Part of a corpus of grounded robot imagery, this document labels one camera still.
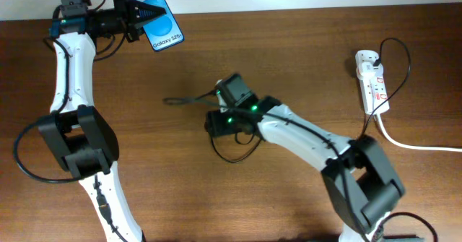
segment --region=white cable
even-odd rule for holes
[[[402,144],[400,142],[397,142],[391,138],[387,131],[385,130],[385,127],[383,126],[382,118],[380,117],[380,114],[375,115],[375,120],[378,122],[378,126],[380,127],[380,130],[382,131],[383,135],[385,136],[388,141],[392,142],[394,145],[397,145],[399,147],[407,148],[407,149],[414,149],[414,150],[429,150],[429,151],[447,151],[447,152],[462,152],[462,148],[452,148],[452,147],[420,147],[420,146],[415,146],[415,145],[408,145],[408,144]]]

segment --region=blue smartphone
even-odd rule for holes
[[[154,51],[165,50],[166,48],[179,44],[185,40],[183,33],[178,26],[170,8],[165,0],[137,0],[165,8],[167,14],[143,26],[144,32],[151,43]]]

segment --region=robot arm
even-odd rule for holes
[[[398,175],[371,137],[353,140],[332,134],[274,98],[258,99],[239,74],[219,81],[216,93],[222,108],[228,109],[207,113],[206,129],[211,136],[255,134],[321,172],[332,205],[345,223],[340,241],[362,241],[360,233],[370,240],[378,223],[404,195]],[[355,168],[366,169],[357,180],[352,175]]]
[[[92,65],[97,38],[122,33],[128,42],[138,40],[144,33],[142,25],[165,14],[165,9],[135,0],[114,0],[114,9],[95,12],[87,8],[90,0],[61,2],[63,18],[53,19],[50,34],[66,51],[54,43],[57,75],[50,112],[58,111],[63,103],[64,107],[42,121],[39,131],[61,168],[80,179],[107,240],[145,241],[118,178],[116,135],[94,107]],[[149,10],[152,15],[141,17],[141,10]],[[83,134],[67,136],[79,127]]]

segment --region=wooden table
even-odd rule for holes
[[[334,133],[356,137],[364,119],[354,55],[388,36],[409,46],[413,71],[384,114],[390,135],[408,144],[461,145],[462,4],[355,7],[178,15],[186,41],[154,53],[147,39],[124,44],[93,66],[99,112],[117,134],[123,190],[148,241],[277,241],[341,232],[316,170],[265,143],[241,164],[221,161],[204,131],[205,105],[168,107],[164,97],[200,95],[240,72],[260,96],[272,95]],[[48,112],[56,59],[41,39],[49,20],[0,23],[0,241],[104,241],[95,210],[77,183],[39,183],[19,171],[12,143]],[[404,51],[384,50],[388,91],[406,73]],[[430,221],[441,241],[462,236],[462,154],[405,150],[371,124],[407,189],[396,211]],[[219,139],[228,156],[247,147]],[[59,168],[40,135],[20,156],[50,178]],[[387,234],[430,237],[397,218]]]

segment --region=white power strip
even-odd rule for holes
[[[385,80],[383,79],[383,65],[373,65],[378,59],[378,54],[374,51],[358,51],[355,58],[356,75],[361,84],[364,111],[367,115],[370,115],[374,108],[377,108],[388,98]],[[374,115],[385,113],[388,109],[390,109],[390,105],[386,101],[374,112]]]
[[[375,61],[379,55],[374,51],[358,51],[356,53],[356,75],[358,76],[359,83],[361,84],[362,102],[364,104],[364,111],[370,115],[372,111],[377,108],[381,103],[384,103],[374,112],[374,119],[377,121],[380,130],[385,138],[399,147],[414,149],[414,150],[431,150],[431,151],[446,151],[446,152],[462,152],[462,148],[453,147],[422,147],[415,145],[402,144],[395,141],[388,135],[382,122],[381,114],[390,109],[390,105],[386,99],[388,98],[385,80],[383,79],[383,65],[380,63],[374,66]]]

